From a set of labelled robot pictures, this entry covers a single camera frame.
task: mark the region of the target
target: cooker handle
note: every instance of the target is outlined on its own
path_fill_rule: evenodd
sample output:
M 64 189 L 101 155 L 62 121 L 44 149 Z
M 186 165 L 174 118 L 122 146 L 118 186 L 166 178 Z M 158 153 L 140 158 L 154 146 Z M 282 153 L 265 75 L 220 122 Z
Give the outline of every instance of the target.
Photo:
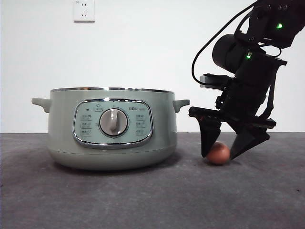
M 190 104 L 189 99 L 182 99 L 182 100 L 173 101 L 173 107 L 174 107 L 176 113 L 178 113 L 180 111 L 181 107 L 187 106 L 189 104 Z
M 43 107 L 43 110 L 46 113 L 50 112 L 51 99 L 32 98 L 32 104 Z

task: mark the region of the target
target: robotic arm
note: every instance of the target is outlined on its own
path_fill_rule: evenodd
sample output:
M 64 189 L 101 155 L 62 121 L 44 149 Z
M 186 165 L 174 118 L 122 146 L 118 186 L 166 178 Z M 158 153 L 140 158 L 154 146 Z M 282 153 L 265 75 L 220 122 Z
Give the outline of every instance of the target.
M 240 22 L 234 34 L 221 37 L 213 49 L 216 65 L 234 73 L 227 75 L 204 74 L 199 81 L 194 76 L 194 64 L 200 53 L 237 16 L 253 8 Z M 249 18 L 246 33 L 240 31 Z M 191 107 L 189 116 L 199 122 L 202 139 L 202 156 L 206 157 L 220 134 L 221 122 L 227 122 L 237 133 L 230 151 L 234 159 L 245 151 L 268 140 L 267 129 L 276 122 L 269 118 L 273 109 L 276 73 L 287 62 L 278 56 L 268 55 L 262 47 L 280 49 L 290 47 L 295 36 L 305 26 L 305 0 L 258 0 L 237 14 L 196 55 L 192 65 L 193 78 L 203 87 L 222 90 L 216 99 L 217 110 Z M 266 99 L 265 111 L 256 112 Z

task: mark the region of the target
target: cooker base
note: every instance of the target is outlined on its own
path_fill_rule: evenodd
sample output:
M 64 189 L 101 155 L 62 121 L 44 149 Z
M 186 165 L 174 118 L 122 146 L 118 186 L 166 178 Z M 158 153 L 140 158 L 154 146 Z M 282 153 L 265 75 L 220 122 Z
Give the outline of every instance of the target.
M 165 160 L 176 146 L 164 149 L 125 154 L 78 154 L 49 149 L 50 156 L 59 164 L 84 170 L 125 170 L 156 164 Z

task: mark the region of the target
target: egg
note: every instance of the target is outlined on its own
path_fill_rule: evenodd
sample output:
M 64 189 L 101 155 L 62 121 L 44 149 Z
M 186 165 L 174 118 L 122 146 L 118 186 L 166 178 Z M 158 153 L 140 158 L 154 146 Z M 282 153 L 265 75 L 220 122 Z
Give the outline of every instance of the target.
M 230 149 L 222 142 L 215 142 L 206 158 L 215 165 L 223 165 L 230 159 Z

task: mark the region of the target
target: wall outlet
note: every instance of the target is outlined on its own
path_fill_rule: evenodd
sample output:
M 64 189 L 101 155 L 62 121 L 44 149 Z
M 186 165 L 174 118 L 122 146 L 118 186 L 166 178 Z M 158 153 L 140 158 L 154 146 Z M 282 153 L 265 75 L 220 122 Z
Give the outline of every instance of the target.
M 95 0 L 74 1 L 74 22 L 95 22 Z

